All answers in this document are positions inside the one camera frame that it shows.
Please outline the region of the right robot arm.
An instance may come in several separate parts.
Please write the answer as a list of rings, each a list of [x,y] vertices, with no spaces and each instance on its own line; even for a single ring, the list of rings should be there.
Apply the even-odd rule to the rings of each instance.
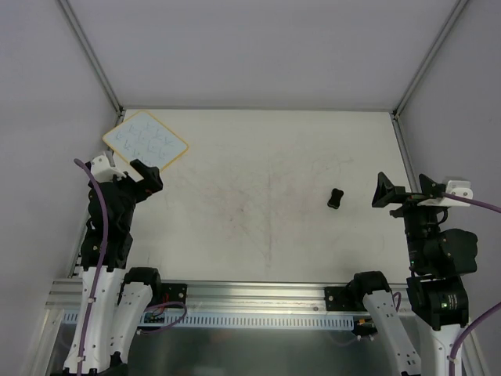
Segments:
[[[366,310],[393,375],[448,375],[461,370],[455,340],[469,322],[469,301],[462,277],[477,270],[478,238],[461,229],[441,230],[449,209],[469,204],[470,183],[436,183],[420,175],[421,191],[394,185],[377,176],[372,206],[398,207],[390,212],[402,219],[409,255],[406,292],[416,317],[420,346],[414,347],[398,318],[392,290],[380,271],[356,273],[344,288],[351,304]]]

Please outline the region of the yellow framed whiteboard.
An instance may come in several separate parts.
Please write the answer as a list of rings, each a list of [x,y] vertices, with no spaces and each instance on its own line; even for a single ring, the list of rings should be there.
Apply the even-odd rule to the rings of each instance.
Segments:
[[[150,112],[138,110],[102,137],[103,142],[128,163],[139,160],[165,170],[188,149],[188,143]]]

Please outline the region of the black whiteboard eraser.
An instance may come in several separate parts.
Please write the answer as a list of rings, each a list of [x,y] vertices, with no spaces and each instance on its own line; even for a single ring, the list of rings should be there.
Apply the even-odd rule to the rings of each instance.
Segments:
[[[338,188],[332,189],[330,199],[327,202],[327,206],[332,209],[338,209],[341,206],[341,199],[343,196],[343,190],[340,190]]]

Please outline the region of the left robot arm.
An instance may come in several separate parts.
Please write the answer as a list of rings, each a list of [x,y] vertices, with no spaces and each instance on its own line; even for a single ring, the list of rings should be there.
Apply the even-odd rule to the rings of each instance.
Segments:
[[[127,267],[137,204],[162,190],[160,171],[135,159],[135,181],[106,156],[84,163],[88,176],[88,219],[81,243],[82,293],[77,326],[63,375],[126,375],[132,340],[147,306],[163,297],[160,273]]]

